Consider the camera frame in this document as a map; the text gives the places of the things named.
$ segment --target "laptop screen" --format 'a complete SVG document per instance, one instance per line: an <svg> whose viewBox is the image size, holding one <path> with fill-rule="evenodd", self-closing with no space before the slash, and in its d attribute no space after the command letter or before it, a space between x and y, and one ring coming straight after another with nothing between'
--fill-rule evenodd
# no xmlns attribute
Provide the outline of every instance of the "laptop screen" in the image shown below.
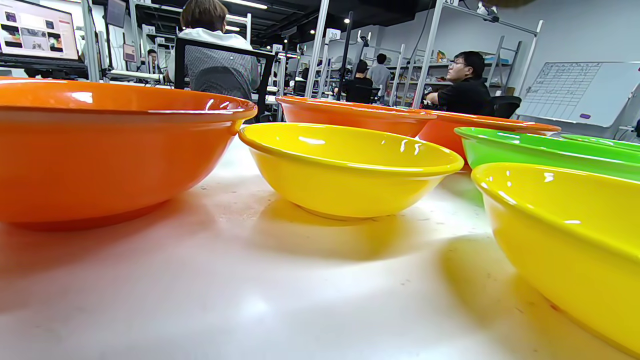
<svg viewBox="0 0 640 360"><path fill-rule="evenodd" d="M0 53L77 60L71 14L19 0L0 0Z"/></svg>

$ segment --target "desk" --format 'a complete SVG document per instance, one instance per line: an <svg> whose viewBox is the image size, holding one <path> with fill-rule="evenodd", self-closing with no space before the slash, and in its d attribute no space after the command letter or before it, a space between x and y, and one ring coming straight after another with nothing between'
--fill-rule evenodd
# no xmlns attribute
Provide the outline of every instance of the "desk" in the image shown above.
<svg viewBox="0 0 640 360"><path fill-rule="evenodd" d="M133 85L133 86L148 86L142 83L128 83L126 81L110 81L110 84L121 84L121 85ZM156 88L164 88L164 89L170 89L173 88L171 86L168 85L156 85ZM254 102L258 101L258 94L252 94L252 100ZM267 99L265 102L267 105L276 105L278 104L278 102L276 101L276 97L275 95L267 95Z"/></svg>
<svg viewBox="0 0 640 360"><path fill-rule="evenodd" d="M0 232L2 359L630 359L516 275L465 174L334 222L278 198L236 139L146 217Z"/></svg>

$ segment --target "glasses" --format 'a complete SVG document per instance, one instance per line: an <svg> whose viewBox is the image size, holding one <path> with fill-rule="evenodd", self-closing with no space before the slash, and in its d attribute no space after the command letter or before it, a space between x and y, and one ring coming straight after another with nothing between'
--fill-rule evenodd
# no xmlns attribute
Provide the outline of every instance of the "glasses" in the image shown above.
<svg viewBox="0 0 640 360"><path fill-rule="evenodd" d="M468 66L467 64L465 64L464 61L451 61L449 63L449 68L451 69L452 67L454 67L456 65Z"/></svg>

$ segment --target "orange bowl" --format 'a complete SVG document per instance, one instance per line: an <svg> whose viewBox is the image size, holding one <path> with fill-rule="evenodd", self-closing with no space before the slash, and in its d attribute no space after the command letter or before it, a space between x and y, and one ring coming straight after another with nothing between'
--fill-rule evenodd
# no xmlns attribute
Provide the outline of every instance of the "orange bowl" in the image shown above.
<svg viewBox="0 0 640 360"><path fill-rule="evenodd" d="M277 97L287 122L359 127L415 138L436 117L426 110L355 104L306 97Z"/></svg>
<svg viewBox="0 0 640 360"><path fill-rule="evenodd" d="M0 222L73 230L140 217L200 182L256 112L193 91L0 78Z"/></svg>
<svg viewBox="0 0 640 360"><path fill-rule="evenodd" d="M498 117L447 113L444 111L426 110L436 117L429 121L418 137L420 140L444 146L462 156L465 160L463 170L470 170L462 146L462 138L454 132L457 127L483 127L487 129L513 131L536 135L551 135L561 130L560 127L537 122L501 119Z"/></svg>

